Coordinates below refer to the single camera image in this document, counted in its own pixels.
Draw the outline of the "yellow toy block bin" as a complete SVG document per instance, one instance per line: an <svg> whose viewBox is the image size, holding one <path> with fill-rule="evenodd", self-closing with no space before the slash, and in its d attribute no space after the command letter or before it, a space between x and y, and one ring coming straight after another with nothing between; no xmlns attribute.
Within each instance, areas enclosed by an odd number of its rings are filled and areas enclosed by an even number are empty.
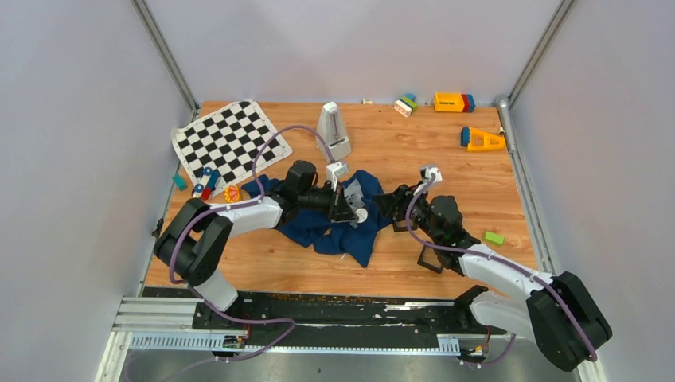
<svg viewBox="0 0 675 382"><path fill-rule="evenodd" d="M447 92L436 92L433 105L436 112L450 113L472 113L476 107L471 94Z"/></svg>

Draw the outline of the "blue cartoon print shirt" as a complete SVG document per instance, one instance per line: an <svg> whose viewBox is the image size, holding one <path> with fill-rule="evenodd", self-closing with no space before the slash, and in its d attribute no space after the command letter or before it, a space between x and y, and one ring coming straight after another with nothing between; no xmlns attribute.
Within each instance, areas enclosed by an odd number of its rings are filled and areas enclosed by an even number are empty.
<svg viewBox="0 0 675 382"><path fill-rule="evenodd" d="M278 228L291 241L307 248L310 245L322 255L351 255L361 267L367 267L377 233L392 223L382 216L373 196L384 192L377 177L358 170L344 182L345 196L351 206L364 209L368 216L357 226L332 223L325 213L302 209L291 222Z"/></svg>

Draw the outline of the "green small block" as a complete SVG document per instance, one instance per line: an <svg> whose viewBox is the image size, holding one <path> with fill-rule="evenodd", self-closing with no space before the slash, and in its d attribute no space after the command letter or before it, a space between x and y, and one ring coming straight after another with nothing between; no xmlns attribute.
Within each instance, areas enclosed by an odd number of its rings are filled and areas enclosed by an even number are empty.
<svg viewBox="0 0 675 382"><path fill-rule="evenodd" d="M496 246L502 246L505 243L504 236L491 231L486 231L483 235L483 239L484 241Z"/></svg>

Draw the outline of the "white metronome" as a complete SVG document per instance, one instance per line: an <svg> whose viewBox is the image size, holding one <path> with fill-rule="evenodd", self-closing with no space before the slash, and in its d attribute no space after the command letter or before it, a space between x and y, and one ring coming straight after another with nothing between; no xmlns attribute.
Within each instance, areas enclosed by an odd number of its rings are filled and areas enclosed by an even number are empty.
<svg viewBox="0 0 675 382"><path fill-rule="evenodd" d="M332 159L342 160L351 154L352 147L344 119L335 102L329 102L322 106L316 131L328 147L326 149L319 138L315 139L317 148L328 162L331 162Z"/></svg>

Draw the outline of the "red white blue toy car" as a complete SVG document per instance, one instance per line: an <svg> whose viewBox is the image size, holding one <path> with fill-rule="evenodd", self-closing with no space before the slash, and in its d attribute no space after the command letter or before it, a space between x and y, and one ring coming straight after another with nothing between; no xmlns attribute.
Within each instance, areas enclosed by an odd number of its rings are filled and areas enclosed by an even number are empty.
<svg viewBox="0 0 675 382"><path fill-rule="evenodd" d="M214 197L219 193L217 191L219 180L220 172L218 169L205 167L193 188L192 197L197 197L204 201Z"/></svg>

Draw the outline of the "grey metal pipe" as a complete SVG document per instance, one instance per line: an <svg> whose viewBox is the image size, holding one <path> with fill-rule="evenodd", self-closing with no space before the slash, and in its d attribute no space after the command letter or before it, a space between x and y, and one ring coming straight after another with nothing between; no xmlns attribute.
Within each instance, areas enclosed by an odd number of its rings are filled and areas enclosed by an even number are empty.
<svg viewBox="0 0 675 382"><path fill-rule="evenodd" d="M505 132L505 141L509 154L515 154L517 151L517 140L511 114L509 98L506 95L500 95L495 99L495 107L499 114L501 127Z"/></svg>

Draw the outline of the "black square frame near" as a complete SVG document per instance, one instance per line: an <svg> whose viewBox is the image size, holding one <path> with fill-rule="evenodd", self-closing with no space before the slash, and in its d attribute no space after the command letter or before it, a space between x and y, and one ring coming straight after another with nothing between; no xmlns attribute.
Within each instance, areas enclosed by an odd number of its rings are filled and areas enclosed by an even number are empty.
<svg viewBox="0 0 675 382"><path fill-rule="evenodd" d="M412 231L415 231L418 228L418 225L415 221L412 221L410 223L410 227ZM394 232L406 232L408 230L408 222L405 218L400 219L400 220L393 220L392 221L392 229Z"/></svg>

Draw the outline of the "yellow round brooch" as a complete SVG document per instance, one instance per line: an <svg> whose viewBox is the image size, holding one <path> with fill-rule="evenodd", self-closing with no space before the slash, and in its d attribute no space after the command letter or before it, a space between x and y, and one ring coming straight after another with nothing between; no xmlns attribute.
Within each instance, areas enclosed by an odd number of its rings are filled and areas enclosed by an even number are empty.
<svg viewBox="0 0 675 382"><path fill-rule="evenodd" d="M369 215L368 211L364 208L359 208L359 209L355 210L354 213L355 213L355 216L356 216L356 219L357 219L357 224L364 223L367 220L368 215Z"/></svg>

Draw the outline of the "teal small block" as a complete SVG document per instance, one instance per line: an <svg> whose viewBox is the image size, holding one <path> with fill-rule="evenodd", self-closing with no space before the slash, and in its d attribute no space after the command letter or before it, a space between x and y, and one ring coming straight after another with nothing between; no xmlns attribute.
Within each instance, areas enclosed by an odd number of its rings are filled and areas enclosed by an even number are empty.
<svg viewBox="0 0 675 382"><path fill-rule="evenodd" d="M185 180L180 174L175 174L174 176L172 176L172 180L174 185L178 188L178 190L184 191L188 188Z"/></svg>

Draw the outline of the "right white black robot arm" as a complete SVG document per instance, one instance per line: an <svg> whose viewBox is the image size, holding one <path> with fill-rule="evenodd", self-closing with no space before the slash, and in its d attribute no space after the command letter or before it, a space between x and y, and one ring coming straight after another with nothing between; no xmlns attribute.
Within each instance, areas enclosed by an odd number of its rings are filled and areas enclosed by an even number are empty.
<svg viewBox="0 0 675 382"><path fill-rule="evenodd" d="M480 282L458 298L454 313L461 330L471 333L484 325L523 337L565 372L596 361L613 330L577 275L539 272L499 255L464 228L454 197L427 201L426 196L421 185L400 185L373 201L396 229L409 234L420 229L427 235L421 243L439 261L428 269L447 269Z"/></svg>

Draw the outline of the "white green blue blocks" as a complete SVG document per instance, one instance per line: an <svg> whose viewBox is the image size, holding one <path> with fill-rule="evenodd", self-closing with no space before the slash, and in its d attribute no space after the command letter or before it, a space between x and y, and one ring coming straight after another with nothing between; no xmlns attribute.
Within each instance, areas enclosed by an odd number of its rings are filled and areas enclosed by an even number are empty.
<svg viewBox="0 0 675 382"><path fill-rule="evenodd" d="M409 118L417 109L416 96L412 93L406 93L393 104L393 107L402 116Z"/></svg>

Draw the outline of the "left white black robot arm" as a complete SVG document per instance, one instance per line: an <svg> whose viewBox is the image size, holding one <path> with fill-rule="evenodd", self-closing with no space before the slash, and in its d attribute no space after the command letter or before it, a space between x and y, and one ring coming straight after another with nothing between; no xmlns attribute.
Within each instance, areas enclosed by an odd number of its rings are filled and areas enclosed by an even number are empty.
<svg viewBox="0 0 675 382"><path fill-rule="evenodd" d="M213 318L226 329L244 318L238 292L219 272L218 265L228 239L260 229L277 228L292 221L302 210L323 213L331 223L356 226L368 217L363 208L348 202L339 177L347 173L344 162L326 166L327 180L317 186L317 171L298 160L286 177L250 201L210 205L200 198L188 200L159 236L154 255L213 306Z"/></svg>

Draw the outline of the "yellow blue toy ramp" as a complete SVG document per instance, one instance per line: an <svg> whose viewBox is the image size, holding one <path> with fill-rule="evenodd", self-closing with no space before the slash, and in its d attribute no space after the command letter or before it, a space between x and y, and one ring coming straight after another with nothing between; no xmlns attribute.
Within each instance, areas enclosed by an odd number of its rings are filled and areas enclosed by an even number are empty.
<svg viewBox="0 0 675 382"><path fill-rule="evenodd" d="M506 148L503 136L473 127L464 127L460 133L460 146L467 152L486 152Z"/></svg>

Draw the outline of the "checkered chessboard mat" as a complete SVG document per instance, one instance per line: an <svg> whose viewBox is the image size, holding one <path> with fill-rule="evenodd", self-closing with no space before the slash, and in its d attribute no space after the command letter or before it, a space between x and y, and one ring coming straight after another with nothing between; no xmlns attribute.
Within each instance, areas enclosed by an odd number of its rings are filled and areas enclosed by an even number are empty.
<svg viewBox="0 0 675 382"><path fill-rule="evenodd" d="M205 167L218 169L220 180L217 191L236 185L256 171L288 158L291 146L280 135L268 143L259 158L259 149L277 132L274 124L255 101L232 102L209 113L189 125L174 128L171 142L178 160L192 183Z"/></svg>

